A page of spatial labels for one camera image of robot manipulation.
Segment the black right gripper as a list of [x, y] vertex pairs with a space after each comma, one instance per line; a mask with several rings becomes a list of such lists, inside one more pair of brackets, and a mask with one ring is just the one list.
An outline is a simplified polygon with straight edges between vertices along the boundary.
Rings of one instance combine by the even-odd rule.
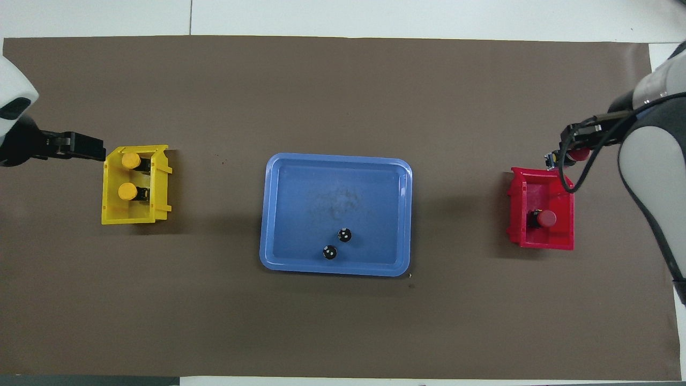
[[[633, 95], [634, 91], [627, 91], [626, 93], [615, 98], [613, 102], [610, 103], [608, 107], [607, 114], [612, 115], [610, 119], [600, 120], [600, 131], [591, 135], [590, 146], [598, 146], [601, 139], [610, 132], [610, 130], [621, 120], [625, 119], [630, 113], [633, 112]], [[612, 146], [617, 144], [620, 139], [625, 135], [630, 125], [636, 122], [637, 118], [632, 116], [628, 117], [620, 128], [615, 130], [613, 135], [610, 135], [604, 146]], [[565, 141], [576, 141], [576, 137], [579, 135], [588, 135], [593, 133], [593, 118], [583, 120], [576, 124], [567, 125], [561, 132], [561, 141], [559, 142], [559, 148], [557, 150], [557, 166], [558, 167], [571, 167], [575, 165], [575, 160], [569, 155], [569, 144]]]

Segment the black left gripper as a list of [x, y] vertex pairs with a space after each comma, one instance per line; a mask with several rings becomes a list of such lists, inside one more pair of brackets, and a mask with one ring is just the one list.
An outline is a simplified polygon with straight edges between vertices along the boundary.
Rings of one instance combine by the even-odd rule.
[[61, 138], [59, 146], [62, 151], [69, 151], [70, 157], [98, 162], [104, 162], [106, 159], [103, 140], [73, 131], [58, 134], [49, 130], [41, 130], [31, 117], [22, 116], [2, 141], [2, 167], [19, 166], [31, 158], [41, 160], [64, 159], [63, 154], [58, 154], [58, 147], [51, 144], [52, 140], [59, 137]]

